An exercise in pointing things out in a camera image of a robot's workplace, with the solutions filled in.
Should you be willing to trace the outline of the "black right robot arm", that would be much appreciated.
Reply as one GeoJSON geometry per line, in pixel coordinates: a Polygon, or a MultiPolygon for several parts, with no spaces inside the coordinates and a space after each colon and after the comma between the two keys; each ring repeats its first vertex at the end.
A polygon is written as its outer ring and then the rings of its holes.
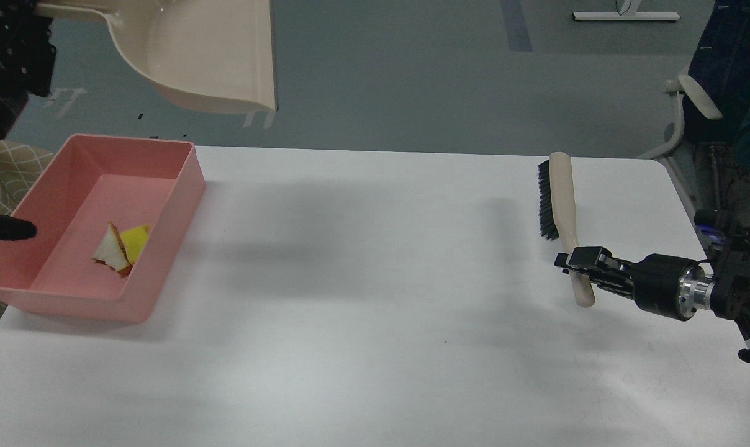
{"type": "MultiPolygon", "coordinates": [[[[585,246],[559,253],[554,265],[651,314],[686,322],[700,309],[713,312],[750,341],[750,227],[725,210],[699,210],[695,226],[709,241],[701,261],[663,254],[627,261],[605,247],[585,246]]],[[[750,363],[750,347],[738,358],[750,363]]]]}

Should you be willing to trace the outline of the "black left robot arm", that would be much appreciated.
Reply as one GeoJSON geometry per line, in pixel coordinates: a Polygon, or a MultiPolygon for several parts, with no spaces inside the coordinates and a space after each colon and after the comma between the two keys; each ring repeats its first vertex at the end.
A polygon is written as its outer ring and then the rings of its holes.
{"type": "Polygon", "coordinates": [[[51,18],[37,1],[0,1],[0,240],[26,240],[35,225],[12,212],[52,161],[53,153],[9,141],[31,96],[50,94],[57,50],[51,18]]]}

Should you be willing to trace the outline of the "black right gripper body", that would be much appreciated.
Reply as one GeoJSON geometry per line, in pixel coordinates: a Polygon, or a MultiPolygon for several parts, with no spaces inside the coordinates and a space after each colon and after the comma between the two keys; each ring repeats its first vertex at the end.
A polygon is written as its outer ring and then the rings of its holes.
{"type": "Polygon", "coordinates": [[[642,311],[687,322],[699,309],[711,310],[713,278],[699,261],[652,254],[620,263],[631,283],[630,298],[642,311]]]}

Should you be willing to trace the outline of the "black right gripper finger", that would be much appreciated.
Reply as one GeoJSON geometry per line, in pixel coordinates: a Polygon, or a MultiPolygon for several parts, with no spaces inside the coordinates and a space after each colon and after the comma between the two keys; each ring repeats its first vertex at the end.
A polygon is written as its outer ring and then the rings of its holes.
{"type": "Polygon", "coordinates": [[[561,269],[580,273],[610,273],[625,269],[625,260],[613,257],[613,253],[602,246],[580,246],[571,253],[558,253],[554,265],[561,269]]]}
{"type": "Polygon", "coordinates": [[[630,277],[622,272],[590,272],[584,274],[590,283],[618,296],[630,296],[630,277]]]}

